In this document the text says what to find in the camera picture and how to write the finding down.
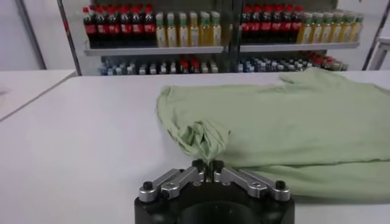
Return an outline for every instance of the white table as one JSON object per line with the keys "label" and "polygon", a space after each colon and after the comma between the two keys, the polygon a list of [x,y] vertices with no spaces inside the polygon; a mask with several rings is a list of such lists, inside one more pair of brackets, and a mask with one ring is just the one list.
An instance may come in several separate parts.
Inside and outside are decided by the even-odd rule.
{"label": "white table", "polygon": [[9,89],[0,94],[0,122],[75,74],[74,70],[0,72],[0,85]]}
{"label": "white table", "polygon": [[[390,88],[386,71],[347,77]],[[163,85],[275,74],[76,77],[0,123],[0,223],[131,224],[143,181],[190,165],[155,114]],[[297,224],[388,224],[390,205],[297,205]]]}

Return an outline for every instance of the shelf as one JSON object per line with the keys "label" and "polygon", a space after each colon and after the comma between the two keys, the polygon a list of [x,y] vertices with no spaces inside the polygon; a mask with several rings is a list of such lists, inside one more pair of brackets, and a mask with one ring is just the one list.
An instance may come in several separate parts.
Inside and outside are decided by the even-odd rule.
{"label": "shelf", "polygon": [[277,52],[277,51],[318,51],[353,49],[359,46],[353,43],[320,43],[320,44],[269,44],[269,45],[241,45],[240,52]]}
{"label": "shelf", "polygon": [[164,54],[219,54],[224,48],[215,47],[144,47],[144,48],[110,48],[86,49],[86,56],[115,56],[115,55],[164,55]]}

